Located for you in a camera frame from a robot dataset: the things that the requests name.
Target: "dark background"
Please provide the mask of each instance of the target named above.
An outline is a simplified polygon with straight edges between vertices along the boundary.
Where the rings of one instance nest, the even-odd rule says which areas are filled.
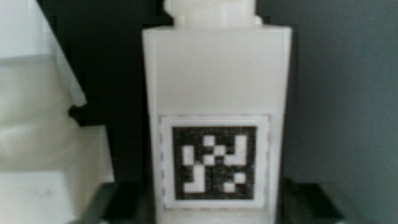
[[[89,104],[106,124],[117,180],[149,175],[140,31],[170,24],[154,0],[41,0]],[[261,0],[257,14],[295,28],[284,176],[334,184],[382,224],[398,220],[398,1]]]

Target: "white wall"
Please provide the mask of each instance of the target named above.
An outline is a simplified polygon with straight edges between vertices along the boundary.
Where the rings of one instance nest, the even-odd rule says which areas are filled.
[[[35,0],[0,0],[0,59],[42,54],[57,56],[60,77],[74,105],[83,105],[85,95],[37,2]]]

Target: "black object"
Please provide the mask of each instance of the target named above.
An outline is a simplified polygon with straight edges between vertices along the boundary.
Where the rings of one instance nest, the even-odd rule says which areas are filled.
[[[147,224],[145,192],[137,183],[103,184],[81,219],[71,224]]]
[[[337,224],[344,216],[318,184],[282,183],[279,224]]]

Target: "black square pattern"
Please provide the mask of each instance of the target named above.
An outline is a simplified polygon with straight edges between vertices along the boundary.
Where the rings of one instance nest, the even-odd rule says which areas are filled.
[[[252,200],[256,177],[256,127],[174,127],[174,187],[176,200]],[[236,137],[243,139],[245,163],[227,164],[225,157],[233,157],[236,150]],[[185,147],[192,149],[192,163],[185,162]],[[213,158],[211,165],[204,156]],[[185,185],[195,182],[193,166],[202,167],[199,191],[186,191]]]

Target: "gray wall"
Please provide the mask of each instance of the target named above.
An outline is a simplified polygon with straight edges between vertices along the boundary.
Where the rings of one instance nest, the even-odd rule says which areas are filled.
[[[296,29],[284,175],[332,183],[366,217],[398,222],[398,1],[275,0]]]

